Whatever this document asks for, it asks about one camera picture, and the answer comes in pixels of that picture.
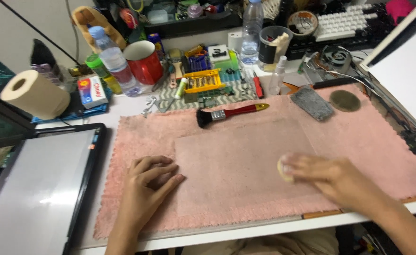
plush toy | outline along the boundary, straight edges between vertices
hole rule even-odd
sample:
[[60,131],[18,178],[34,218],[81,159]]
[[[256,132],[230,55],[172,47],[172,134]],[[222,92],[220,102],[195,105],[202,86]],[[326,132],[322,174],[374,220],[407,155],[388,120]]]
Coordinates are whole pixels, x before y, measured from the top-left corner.
[[125,39],[121,36],[120,32],[118,32],[111,24],[109,24],[109,21],[107,21],[103,14],[94,8],[88,6],[79,6],[72,12],[72,22],[80,29],[83,37],[94,52],[95,40],[88,32],[89,26],[102,26],[105,33],[112,39],[112,41],[118,44],[120,49],[123,50],[126,48]]

green bottle cap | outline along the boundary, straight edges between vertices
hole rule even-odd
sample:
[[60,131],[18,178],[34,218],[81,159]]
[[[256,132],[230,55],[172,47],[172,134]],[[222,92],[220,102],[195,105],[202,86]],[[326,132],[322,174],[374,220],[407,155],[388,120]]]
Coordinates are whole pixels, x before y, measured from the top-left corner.
[[92,54],[91,56],[87,57],[87,60],[85,60],[85,63],[91,69],[98,68],[104,65],[97,54]]

pink microfiber cloth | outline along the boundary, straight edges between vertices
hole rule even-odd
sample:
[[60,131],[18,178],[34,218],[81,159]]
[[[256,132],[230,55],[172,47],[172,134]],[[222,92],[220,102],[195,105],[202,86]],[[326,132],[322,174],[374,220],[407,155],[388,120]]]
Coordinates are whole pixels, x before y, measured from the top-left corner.
[[416,156],[355,85],[317,92],[328,100],[344,89],[361,101],[352,112],[334,110],[318,122],[287,96],[238,102],[212,110],[267,103],[266,110],[197,125],[195,109],[122,117],[93,237],[109,235],[120,204],[124,169],[135,158],[177,159],[187,179],[143,229],[157,232],[277,219],[338,207],[309,185],[284,182],[277,160],[288,151],[348,157],[387,194],[416,196]]

desk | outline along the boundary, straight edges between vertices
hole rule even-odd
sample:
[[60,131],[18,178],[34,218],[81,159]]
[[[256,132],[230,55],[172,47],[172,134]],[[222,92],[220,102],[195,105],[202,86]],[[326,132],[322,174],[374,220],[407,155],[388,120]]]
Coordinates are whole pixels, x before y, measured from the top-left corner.
[[[296,85],[303,85],[308,83],[304,75],[299,75],[296,72],[291,72],[295,70],[294,67],[298,66],[299,63],[289,61],[288,65],[290,68],[288,68],[287,71],[290,72],[286,74],[285,81]],[[256,72],[257,75],[265,74],[263,72]],[[269,77],[262,76],[261,81],[265,89],[266,95]],[[97,187],[95,187],[95,189],[86,193],[86,197],[87,199],[89,199],[91,204],[90,208],[85,208],[86,210],[83,211],[83,218],[86,219],[86,222],[83,222],[78,227],[76,227],[76,229],[78,229],[79,231],[77,236],[79,236],[80,238],[78,240],[75,240],[75,246],[83,246],[83,248],[85,249],[75,248],[73,251],[74,255],[103,255],[105,252],[106,240],[95,241],[92,239],[92,235],[96,216],[100,208],[101,195],[103,194],[104,190],[104,183],[109,167],[110,157],[113,150],[113,144],[116,136],[118,121],[120,119],[120,116],[140,114],[142,110],[145,108],[146,96],[146,94],[140,95],[136,98],[128,98],[126,96],[114,96],[109,108],[109,113],[92,116],[85,120],[85,124],[98,122],[104,123],[109,128],[109,131],[106,137],[108,142],[106,143],[106,148],[104,152],[105,157],[101,159],[102,171],[100,172],[99,176],[93,176],[95,179],[98,180],[98,185]],[[84,124],[84,121],[75,120],[69,122],[69,124],[80,125]],[[37,128],[50,128],[64,125],[65,124],[63,123],[48,123],[38,125]],[[410,210],[410,212],[416,214],[416,202],[407,203],[405,205]],[[363,217],[357,213],[343,213],[313,219],[296,220],[269,225],[251,226],[239,229],[220,230],[216,232],[203,233],[197,235],[187,235],[180,237],[157,239],[152,241],[144,241],[139,243],[138,249],[139,251],[147,251],[171,247],[190,246],[196,244],[235,240],[262,235],[273,235],[300,230],[354,224],[368,220],[368,218]]]

red screwdriver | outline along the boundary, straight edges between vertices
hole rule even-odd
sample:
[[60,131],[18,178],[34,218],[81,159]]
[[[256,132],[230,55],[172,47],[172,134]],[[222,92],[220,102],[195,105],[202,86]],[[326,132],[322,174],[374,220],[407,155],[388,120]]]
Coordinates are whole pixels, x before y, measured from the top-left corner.
[[265,93],[263,91],[262,84],[260,83],[260,78],[257,77],[257,74],[254,73],[254,83],[255,83],[255,92],[257,93],[257,96],[259,99],[263,99],[265,97]]

